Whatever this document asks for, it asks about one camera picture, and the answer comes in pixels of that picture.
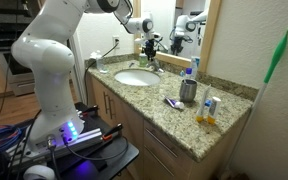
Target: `cup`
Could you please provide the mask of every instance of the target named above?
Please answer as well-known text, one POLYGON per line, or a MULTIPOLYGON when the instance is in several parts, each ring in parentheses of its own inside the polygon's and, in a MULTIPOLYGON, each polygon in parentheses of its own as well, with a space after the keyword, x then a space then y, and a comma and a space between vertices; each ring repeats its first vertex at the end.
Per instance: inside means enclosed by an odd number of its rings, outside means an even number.
POLYGON ((180 88, 180 101, 192 102, 196 96, 197 82, 192 79, 184 79, 180 88))

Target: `granite countertop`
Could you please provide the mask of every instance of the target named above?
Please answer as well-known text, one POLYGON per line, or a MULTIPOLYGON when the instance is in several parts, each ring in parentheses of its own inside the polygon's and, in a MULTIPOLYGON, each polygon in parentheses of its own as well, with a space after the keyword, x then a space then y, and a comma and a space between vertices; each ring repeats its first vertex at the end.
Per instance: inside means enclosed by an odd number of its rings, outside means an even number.
POLYGON ((198 123, 195 121, 195 113, 200 106, 199 102, 207 87, 206 84, 198 84, 193 103, 184 103, 184 110, 174 109, 165 103, 164 95, 179 100, 182 77, 170 72, 157 73, 161 81, 152 86, 129 86, 115 80, 115 74, 123 69, 129 69, 131 62, 135 63, 131 69, 150 71, 148 68, 139 68, 138 61, 132 60, 107 64, 109 70, 107 74, 101 74, 95 68, 91 68, 89 72, 143 115, 147 121, 159 128, 196 162, 201 162, 252 106, 250 100, 211 88, 208 99, 216 96, 222 100, 216 124, 208 124, 205 120, 198 123))

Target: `white sink basin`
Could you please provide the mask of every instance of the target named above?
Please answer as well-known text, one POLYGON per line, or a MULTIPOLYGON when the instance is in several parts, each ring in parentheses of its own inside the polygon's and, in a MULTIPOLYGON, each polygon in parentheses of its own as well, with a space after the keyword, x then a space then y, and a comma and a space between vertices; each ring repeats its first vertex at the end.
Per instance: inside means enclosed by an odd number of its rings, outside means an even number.
POLYGON ((118 72, 115 79, 132 86, 150 86, 160 82, 160 77, 152 72, 140 69, 127 69, 118 72))

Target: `faucet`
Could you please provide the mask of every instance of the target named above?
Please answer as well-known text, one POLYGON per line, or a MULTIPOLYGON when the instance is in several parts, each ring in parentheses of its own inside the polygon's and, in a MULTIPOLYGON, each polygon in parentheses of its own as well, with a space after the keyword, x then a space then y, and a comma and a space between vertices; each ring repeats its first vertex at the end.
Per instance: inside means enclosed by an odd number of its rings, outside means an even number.
POLYGON ((160 65, 158 63, 158 61, 154 58, 151 58, 149 60, 149 62, 146 65, 147 68, 152 67, 153 71, 157 71, 157 72, 164 72, 163 69, 160 68, 160 65))

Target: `electrical outlet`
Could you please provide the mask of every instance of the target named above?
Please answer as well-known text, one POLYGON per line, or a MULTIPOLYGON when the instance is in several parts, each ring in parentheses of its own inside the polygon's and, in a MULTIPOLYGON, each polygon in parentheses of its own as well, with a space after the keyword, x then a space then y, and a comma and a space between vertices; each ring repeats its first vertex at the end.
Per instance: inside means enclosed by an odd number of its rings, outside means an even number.
POLYGON ((119 49, 120 48, 120 37, 115 35, 113 36, 113 47, 117 44, 117 46, 115 47, 115 49, 119 49))

